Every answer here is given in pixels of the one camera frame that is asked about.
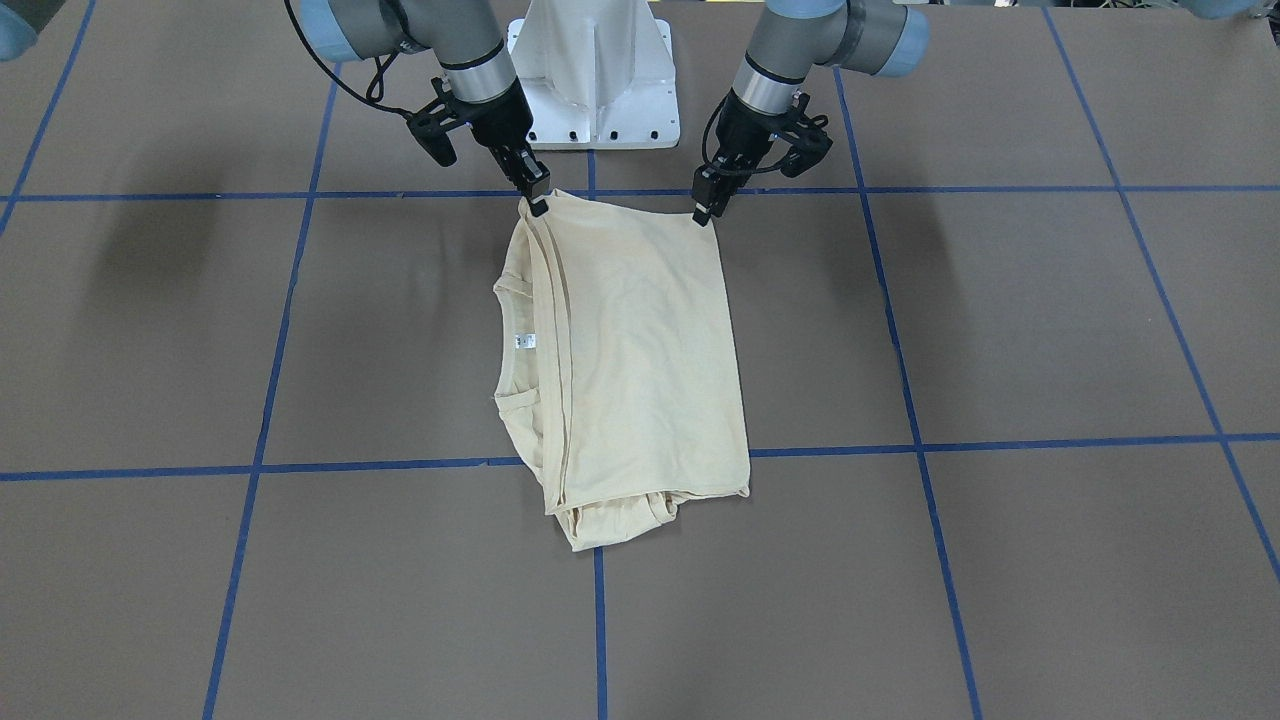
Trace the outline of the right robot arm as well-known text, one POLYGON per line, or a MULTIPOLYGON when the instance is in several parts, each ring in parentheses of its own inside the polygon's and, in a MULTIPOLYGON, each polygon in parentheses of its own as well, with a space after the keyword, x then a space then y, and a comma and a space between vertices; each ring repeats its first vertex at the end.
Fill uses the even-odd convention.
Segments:
POLYGON ((440 167, 457 154, 449 133, 468 128, 532 215, 549 209, 550 172, 529 142, 532 110, 488 1, 287 1, 303 49, 344 92, 404 120, 440 167), (430 51, 442 68, 419 110, 384 104, 384 74, 403 55, 430 51))

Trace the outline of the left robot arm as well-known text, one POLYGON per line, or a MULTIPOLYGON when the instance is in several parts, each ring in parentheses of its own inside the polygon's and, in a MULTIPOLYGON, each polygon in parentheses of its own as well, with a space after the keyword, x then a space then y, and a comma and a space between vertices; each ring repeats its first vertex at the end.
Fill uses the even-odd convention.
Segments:
POLYGON ((708 225, 755 176, 799 177, 833 141, 826 115, 808 114, 803 85, 828 67, 872 77, 913 73, 925 56, 931 24, 893 1, 768 1, 737 73, 701 133, 694 172, 692 220, 708 225))

